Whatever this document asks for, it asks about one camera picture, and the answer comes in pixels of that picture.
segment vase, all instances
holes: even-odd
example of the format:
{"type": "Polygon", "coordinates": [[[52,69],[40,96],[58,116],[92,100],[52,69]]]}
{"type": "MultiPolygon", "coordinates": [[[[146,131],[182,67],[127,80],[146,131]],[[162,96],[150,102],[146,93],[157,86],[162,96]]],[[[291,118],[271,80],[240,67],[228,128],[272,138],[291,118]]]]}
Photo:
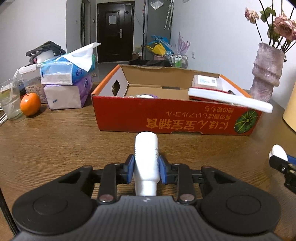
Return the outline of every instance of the vase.
{"type": "Polygon", "coordinates": [[[257,57],[252,69],[254,75],[250,89],[252,98],[270,102],[274,87],[279,86],[284,58],[283,51],[268,44],[259,43],[257,57]]]}

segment water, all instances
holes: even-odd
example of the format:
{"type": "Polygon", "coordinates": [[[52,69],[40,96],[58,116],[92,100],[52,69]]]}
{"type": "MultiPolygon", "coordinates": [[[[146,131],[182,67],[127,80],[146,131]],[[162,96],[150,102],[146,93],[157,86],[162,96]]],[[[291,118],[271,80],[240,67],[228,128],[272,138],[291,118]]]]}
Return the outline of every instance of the water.
{"type": "Polygon", "coordinates": [[[22,113],[20,110],[19,95],[13,95],[11,101],[9,101],[9,98],[6,98],[6,100],[1,101],[1,103],[3,102],[4,104],[2,104],[1,107],[3,108],[8,119],[12,119],[22,113]]]}

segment door frame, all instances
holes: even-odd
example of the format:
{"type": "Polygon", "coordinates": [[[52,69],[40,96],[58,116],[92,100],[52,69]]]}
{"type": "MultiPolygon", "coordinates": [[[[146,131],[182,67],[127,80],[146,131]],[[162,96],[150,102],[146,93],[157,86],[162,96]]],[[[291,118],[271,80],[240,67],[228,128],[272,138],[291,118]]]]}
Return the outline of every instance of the door frame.
{"type": "MultiPolygon", "coordinates": [[[[85,12],[84,12],[84,19],[83,19],[83,23],[84,23],[84,27],[86,27],[84,29],[85,31],[85,45],[91,44],[91,2],[90,0],[81,0],[81,6],[82,3],[85,4],[85,12]]],[[[80,26],[80,45],[82,46],[82,36],[81,36],[81,30],[82,30],[83,26],[80,26]]]]}
{"type": "MultiPolygon", "coordinates": [[[[101,3],[97,3],[97,6],[96,6],[96,40],[97,40],[97,42],[99,41],[99,6],[109,5],[109,4],[126,4],[126,3],[132,5],[132,19],[131,19],[131,24],[132,24],[132,44],[133,44],[134,18],[135,18],[135,1],[114,1],[114,2],[101,2],[101,3]]],[[[98,60],[98,63],[99,63],[99,50],[98,50],[98,48],[97,48],[97,60],[98,60]]]]}

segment red box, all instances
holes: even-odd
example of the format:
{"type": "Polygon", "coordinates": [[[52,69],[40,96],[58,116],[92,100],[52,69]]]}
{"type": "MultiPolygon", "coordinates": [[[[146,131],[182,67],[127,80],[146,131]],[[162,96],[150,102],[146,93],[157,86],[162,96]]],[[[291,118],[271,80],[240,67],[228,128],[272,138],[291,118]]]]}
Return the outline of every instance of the red box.
{"type": "Polygon", "coordinates": [[[220,102],[189,100],[195,75],[221,79],[224,91],[250,95],[220,74],[167,67],[118,65],[92,92],[101,131],[200,132],[250,135],[261,112],[220,102]],[[131,98],[153,94],[158,99],[131,98]]]}

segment pumpkin illustration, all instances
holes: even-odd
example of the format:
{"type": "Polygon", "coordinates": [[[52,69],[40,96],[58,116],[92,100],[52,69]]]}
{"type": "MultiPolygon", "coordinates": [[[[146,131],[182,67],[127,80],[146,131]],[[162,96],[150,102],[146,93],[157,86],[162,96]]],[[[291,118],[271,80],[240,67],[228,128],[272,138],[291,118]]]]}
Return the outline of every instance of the pumpkin illustration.
{"type": "Polygon", "coordinates": [[[234,125],[234,130],[237,134],[248,132],[256,124],[258,113],[254,110],[249,110],[237,119],[234,125]]]}

